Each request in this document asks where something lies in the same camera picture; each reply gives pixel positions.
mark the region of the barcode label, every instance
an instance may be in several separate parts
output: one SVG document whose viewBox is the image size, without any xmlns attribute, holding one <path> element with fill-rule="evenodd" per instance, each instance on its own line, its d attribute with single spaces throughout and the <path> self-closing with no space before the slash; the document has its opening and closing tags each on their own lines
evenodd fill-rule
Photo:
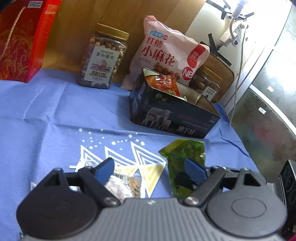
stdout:
<svg viewBox="0 0 296 241">
<path fill-rule="evenodd" d="M 113 176 L 116 176 L 116 177 L 120 178 L 123 181 L 124 184 L 128 183 L 128 176 L 127 175 L 123 175 L 123 174 L 114 172 Z"/>
<path fill-rule="evenodd" d="M 215 96 L 216 93 L 217 93 L 217 91 L 215 91 L 213 88 L 207 86 L 205 88 L 205 90 L 203 91 L 202 95 L 204 97 L 206 97 L 206 99 L 208 101 L 211 101 L 213 99 L 213 97 Z"/>
<path fill-rule="evenodd" d="M 41 8 L 43 1 L 30 1 L 27 8 Z"/>
</svg>

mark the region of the snack bag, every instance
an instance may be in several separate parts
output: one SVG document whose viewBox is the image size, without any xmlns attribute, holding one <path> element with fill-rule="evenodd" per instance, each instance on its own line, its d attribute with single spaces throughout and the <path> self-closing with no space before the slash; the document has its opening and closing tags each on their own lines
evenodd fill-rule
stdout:
<svg viewBox="0 0 296 241">
<path fill-rule="evenodd" d="M 121 203 L 125 198 L 140 198 L 141 179 L 114 172 L 105 187 L 116 196 Z"/>
<path fill-rule="evenodd" d="M 130 65 L 130 74 L 122 88 L 131 90 L 143 67 L 160 74 L 174 74 L 177 81 L 188 86 L 195 71 L 209 56 L 209 47 L 171 29 L 154 16 L 144 19 L 145 39 Z"/>
<path fill-rule="evenodd" d="M 181 97 L 174 74 L 146 76 L 146 81 L 150 87 L 161 90 L 171 95 Z"/>
<path fill-rule="evenodd" d="M 192 190 L 176 183 L 175 178 L 179 173 L 185 172 L 186 158 L 191 158 L 201 165 L 205 164 L 204 143 L 196 140 L 178 139 L 161 149 L 159 154 L 168 160 L 168 172 L 174 197 L 188 196 Z"/>
</svg>

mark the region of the yellow triangle print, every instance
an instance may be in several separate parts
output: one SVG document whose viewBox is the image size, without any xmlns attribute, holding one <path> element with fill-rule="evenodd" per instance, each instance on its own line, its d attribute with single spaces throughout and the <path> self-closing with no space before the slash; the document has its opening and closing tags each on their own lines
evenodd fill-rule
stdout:
<svg viewBox="0 0 296 241">
<path fill-rule="evenodd" d="M 151 197 L 154 188 L 164 170 L 165 166 L 161 163 L 140 166 L 142 181 L 145 183 L 145 189 L 148 198 Z"/>
<path fill-rule="evenodd" d="M 131 166 L 131 167 L 125 167 L 125 166 L 116 167 L 115 166 L 115 168 L 114 168 L 114 172 L 117 172 L 117 173 L 123 174 L 123 175 L 127 175 L 130 177 L 133 177 L 137 170 L 138 170 L 138 168 L 135 168 L 133 166 Z"/>
</svg>

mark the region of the black speaker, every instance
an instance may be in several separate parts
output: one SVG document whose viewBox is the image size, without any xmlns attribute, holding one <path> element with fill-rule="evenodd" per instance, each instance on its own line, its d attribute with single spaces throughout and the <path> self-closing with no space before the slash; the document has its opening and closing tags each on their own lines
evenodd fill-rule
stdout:
<svg viewBox="0 0 296 241">
<path fill-rule="evenodd" d="M 293 226 L 296 223 L 296 162 L 288 160 L 281 174 L 278 178 L 277 183 L 277 195 L 284 202 L 288 217 L 287 221 L 282 228 L 281 236 L 285 239 L 291 238 L 293 233 Z"/>
</svg>

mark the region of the table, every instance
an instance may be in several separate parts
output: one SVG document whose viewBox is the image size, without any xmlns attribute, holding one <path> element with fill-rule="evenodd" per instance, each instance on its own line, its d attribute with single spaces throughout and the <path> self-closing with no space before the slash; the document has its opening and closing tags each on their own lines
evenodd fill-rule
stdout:
<svg viewBox="0 0 296 241">
<path fill-rule="evenodd" d="M 133 124 L 129 91 L 82 87 L 71 73 L 42 69 L 28 83 L 0 81 L 0 233 L 18 240 L 15 212 L 30 189 L 54 167 L 74 171 L 112 157 L 142 177 L 146 197 L 170 197 L 166 160 L 158 151 L 180 138 Z M 258 171 L 241 140 L 222 118 L 205 139 L 206 166 Z"/>
</svg>

